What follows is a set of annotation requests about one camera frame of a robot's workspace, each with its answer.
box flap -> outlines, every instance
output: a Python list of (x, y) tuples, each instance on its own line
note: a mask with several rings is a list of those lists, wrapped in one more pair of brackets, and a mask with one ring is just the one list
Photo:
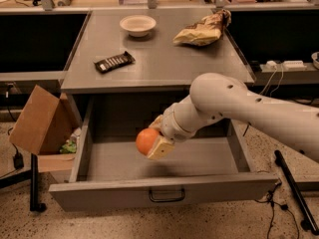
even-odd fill
[(59, 152), (72, 126), (60, 100), (36, 86), (22, 110), (9, 140), (34, 154)]
[(58, 98), (35, 86), (14, 125), (9, 137), (10, 142), (38, 154), (58, 104)]
[(75, 154), (39, 155), (39, 172), (71, 170)]
[(77, 128), (80, 126), (79, 121), (77, 120), (74, 111), (72, 110), (70, 101), (68, 99), (68, 96), (65, 93), (61, 93), (60, 95), (60, 102), (62, 103), (62, 105), (64, 106), (65, 110), (68, 113), (69, 116), (69, 120), (72, 124), (72, 128)]

bowl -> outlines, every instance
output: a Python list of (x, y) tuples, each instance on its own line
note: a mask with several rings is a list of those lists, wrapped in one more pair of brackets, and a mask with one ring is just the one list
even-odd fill
[(316, 69), (319, 69), (319, 52), (315, 52), (314, 54), (311, 55), (313, 65), (315, 66)]
[(155, 27), (157, 21), (146, 15), (132, 15), (121, 20), (120, 26), (134, 37), (146, 36)]

power strip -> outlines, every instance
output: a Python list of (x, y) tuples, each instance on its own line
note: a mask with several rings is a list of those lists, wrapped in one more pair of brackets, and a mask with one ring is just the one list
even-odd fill
[(282, 63), (282, 66), (287, 71), (304, 71), (307, 69), (307, 66), (305, 66), (301, 60), (285, 61)]

crumpled bag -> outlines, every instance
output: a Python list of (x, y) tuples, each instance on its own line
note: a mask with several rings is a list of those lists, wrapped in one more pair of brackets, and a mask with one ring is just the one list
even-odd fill
[(60, 153), (69, 154), (69, 153), (76, 153), (77, 152), (77, 145), (72, 140), (67, 140), (65, 144), (60, 147)]
[(205, 46), (218, 40), (231, 22), (231, 13), (220, 10), (216, 13), (203, 17), (193, 25), (182, 29), (174, 38), (174, 44), (191, 44)]

metal table leg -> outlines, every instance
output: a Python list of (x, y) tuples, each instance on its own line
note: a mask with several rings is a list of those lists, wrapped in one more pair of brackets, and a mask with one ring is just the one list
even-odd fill
[(31, 185), (30, 185), (30, 211), (43, 212), (47, 209), (44, 203), (39, 203), (39, 187), (38, 187), (38, 157), (31, 154)]
[(20, 172), (0, 179), (0, 188), (8, 187), (25, 180), (31, 180), (30, 184), (30, 211), (43, 212), (46, 210), (44, 203), (39, 203), (39, 190), (38, 190), (38, 157), (31, 154), (31, 169)]

